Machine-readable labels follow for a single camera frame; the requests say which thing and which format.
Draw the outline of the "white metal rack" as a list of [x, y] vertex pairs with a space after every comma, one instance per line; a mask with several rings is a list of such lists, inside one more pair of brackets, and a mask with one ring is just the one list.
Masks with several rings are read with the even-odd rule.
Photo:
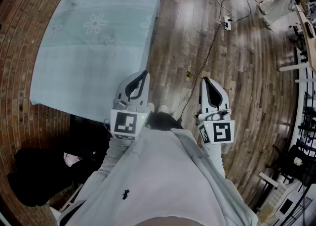
[[293, 132], [289, 147], [303, 145], [305, 152], [315, 154], [316, 150], [316, 72], [309, 67], [307, 57], [299, 48], [294, 49], [297, 63], [281, 67], [279, 70], [295, 71], [297, 103]]

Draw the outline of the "person's right forearm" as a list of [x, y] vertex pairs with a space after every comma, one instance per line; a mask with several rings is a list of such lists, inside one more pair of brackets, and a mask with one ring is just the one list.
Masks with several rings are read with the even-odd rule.
[[223, 161], [221, 156], [221, 145], [213, 145], [210, 143], [203, 144], [202, 150], [206, 153], [215, 169], [219, 172], [219, 174], [225, 178], [225, 171], [223, 167]]

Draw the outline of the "clear glass cup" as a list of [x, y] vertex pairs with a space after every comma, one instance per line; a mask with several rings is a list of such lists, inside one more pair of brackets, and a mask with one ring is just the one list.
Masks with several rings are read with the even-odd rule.
[[105, 29], [100, 35], [101, 42], [105, 45], [115, 45], [116, 37], [113, 29]]

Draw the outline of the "black office chair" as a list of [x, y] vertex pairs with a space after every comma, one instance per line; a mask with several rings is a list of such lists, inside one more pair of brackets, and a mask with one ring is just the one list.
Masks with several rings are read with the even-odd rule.
[[[111, 138], [101, 122], [71, 117], [70, 130], [52, 148], [23, 148], [15, 155], [16, 171], [7, 175], [17, 199], [25, 206], [43, 206], [73, 183], [85, 183], [98, 170]], [[68, 167], [64, 153], [82, 160]]]

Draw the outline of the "black mesh chair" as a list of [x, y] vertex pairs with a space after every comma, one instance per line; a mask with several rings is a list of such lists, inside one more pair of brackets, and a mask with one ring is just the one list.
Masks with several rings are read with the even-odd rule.
[[316, 157], [308, 156], [297, 145], [293, 145], [286, 153], [272, 146], [278, 153], [278, 158], [266, 168], [279, 172], [289, 183], [299, 180], [303, 186], [316, 184]]

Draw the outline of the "person's left forearm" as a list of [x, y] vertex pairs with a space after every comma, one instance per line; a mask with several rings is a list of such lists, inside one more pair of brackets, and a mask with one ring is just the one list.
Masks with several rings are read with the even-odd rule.
[[116, 175], [129, 174], [134, 164], [133, 149], [137, 143], [137, 141], [120, 138], [110, 139], [103, 163], [97, 171], [102, 181], [107, 177], [113, 179]]

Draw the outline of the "person's light grey clothing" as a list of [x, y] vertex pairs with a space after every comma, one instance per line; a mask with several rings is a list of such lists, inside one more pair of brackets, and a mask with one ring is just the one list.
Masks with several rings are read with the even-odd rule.
[[191, 132], [144, 130], [129, 174], [95, 171], [59, 226], [257, 226], [258, 217], [223, 178]]

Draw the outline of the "pink item on chair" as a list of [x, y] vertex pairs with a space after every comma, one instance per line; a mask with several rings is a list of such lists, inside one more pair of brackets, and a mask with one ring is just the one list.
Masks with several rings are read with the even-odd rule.
[[69, 153], [64, 153], [63, 155], [64, 161], [68, 167], [71, 167], [75, 163], [79, 162], [82, 160], [82, 157], [78, 157]]

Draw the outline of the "light wooden desk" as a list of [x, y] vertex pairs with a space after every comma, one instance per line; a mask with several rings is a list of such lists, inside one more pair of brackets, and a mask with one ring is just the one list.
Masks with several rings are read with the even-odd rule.
[[298, 10], [299, 21], [304, 35], [308, 62], [313, 71], [316, 72], [316, 33], [312, 23], [306, 18], [301, 6], [295, 6]]

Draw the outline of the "person's black trousers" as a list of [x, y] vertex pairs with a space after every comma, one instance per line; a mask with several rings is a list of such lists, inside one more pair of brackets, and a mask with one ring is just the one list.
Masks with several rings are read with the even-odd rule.
[[159, 112], [150, 113], [146, 122], [146, 127], [159, 131], [170, 131], [171, 129], [183, 129], [181, 124], [175, 120], [171, 115]]

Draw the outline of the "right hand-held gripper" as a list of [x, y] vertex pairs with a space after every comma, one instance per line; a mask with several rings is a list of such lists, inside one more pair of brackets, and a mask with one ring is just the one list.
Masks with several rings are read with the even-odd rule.
[[[196, 126], [202, 144], [233, 143], [235, 122], [231, 119], [229, 99], [224, 89], [214, 80], [203, 77], [199, 87], [199, 103], [201, 113], [196, 116]], [[211, 107], [218, 111], [210, 112]]]

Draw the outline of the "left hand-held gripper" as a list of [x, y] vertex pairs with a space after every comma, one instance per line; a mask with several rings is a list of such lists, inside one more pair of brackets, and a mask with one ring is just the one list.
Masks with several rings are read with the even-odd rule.
[[150, 74], [136, 72], [118, 87], [110, 117], [110, 133], [114, 138], [137, 141], [149, 116], [148, 102]]

